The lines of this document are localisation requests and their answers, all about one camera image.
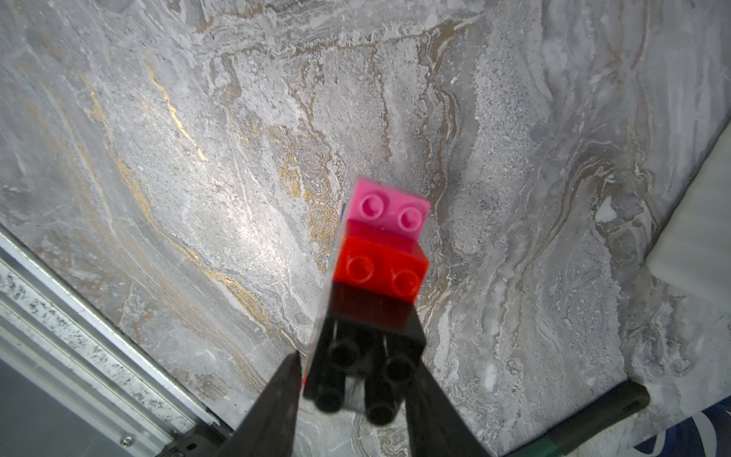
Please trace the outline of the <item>red lego brick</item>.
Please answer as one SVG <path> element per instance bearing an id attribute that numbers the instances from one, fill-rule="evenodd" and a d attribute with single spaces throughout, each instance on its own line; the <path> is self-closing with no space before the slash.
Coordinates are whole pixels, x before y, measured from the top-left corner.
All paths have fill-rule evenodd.
<path id="1" fill-rule="evenodd" d="M 348 220 L 333 279 L 413 304 L 428 267 L 416 241 Z"/>

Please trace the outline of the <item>pink lego brick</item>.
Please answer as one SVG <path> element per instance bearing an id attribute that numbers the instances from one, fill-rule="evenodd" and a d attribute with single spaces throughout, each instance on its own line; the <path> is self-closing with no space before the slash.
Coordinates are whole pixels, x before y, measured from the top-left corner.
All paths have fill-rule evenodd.
<path id="1" fill-rule="evenodd" d="M 429 211 L 424 197 L 359 176 L 346 219 L 419 240 Z"/>

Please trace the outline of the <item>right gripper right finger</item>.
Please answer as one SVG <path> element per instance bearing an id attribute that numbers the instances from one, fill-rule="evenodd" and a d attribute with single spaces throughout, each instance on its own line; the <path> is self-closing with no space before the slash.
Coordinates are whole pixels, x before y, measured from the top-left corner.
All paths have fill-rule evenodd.
<path id="1" fill-rule="evenodd" d="M 415 371 L 405 406 L 412 456 L 489 456 L 424 364 Z"/>

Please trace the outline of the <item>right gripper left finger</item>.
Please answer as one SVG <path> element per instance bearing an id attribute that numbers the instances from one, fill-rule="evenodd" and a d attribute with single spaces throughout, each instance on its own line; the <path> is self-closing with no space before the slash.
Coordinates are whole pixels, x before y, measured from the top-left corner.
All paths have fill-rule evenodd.
<path id="1" fill-rule="evenodd" d="M 291 456 L 302 367 L 299 352 L 289 354 L 251 410 L 217 456 Z"/>

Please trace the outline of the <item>black lego brick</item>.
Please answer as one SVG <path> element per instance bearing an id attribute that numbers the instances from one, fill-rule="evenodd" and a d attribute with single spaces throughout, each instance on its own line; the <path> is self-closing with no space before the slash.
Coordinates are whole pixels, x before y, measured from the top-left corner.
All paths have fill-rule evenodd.
<path id="1" fill-rule="evenodd" d="M 386 426 L 405 400 L 425 348 L 413 304 L 334 281 L 308 354 L 303 396 L 323 413 L 347 409 Z"/>

